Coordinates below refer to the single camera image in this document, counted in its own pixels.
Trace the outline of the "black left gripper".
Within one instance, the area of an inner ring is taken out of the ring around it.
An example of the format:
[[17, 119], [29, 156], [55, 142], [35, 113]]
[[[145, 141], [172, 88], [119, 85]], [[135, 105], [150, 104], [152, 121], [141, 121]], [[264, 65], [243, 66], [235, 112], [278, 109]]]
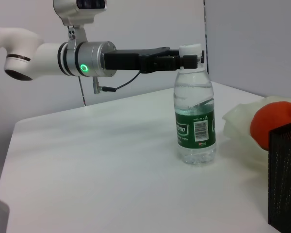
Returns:
[[[115, 50], [104, 53], [106, 70], [137, 70], [142, 74], [157, 71], [175, 71], [196, 69], [199, 58], [197, 55], [179, 56], [177, 50], [160, 47], [145, 50]], [[205, 51], [202, 50], [200, 62], [205, 63]]]

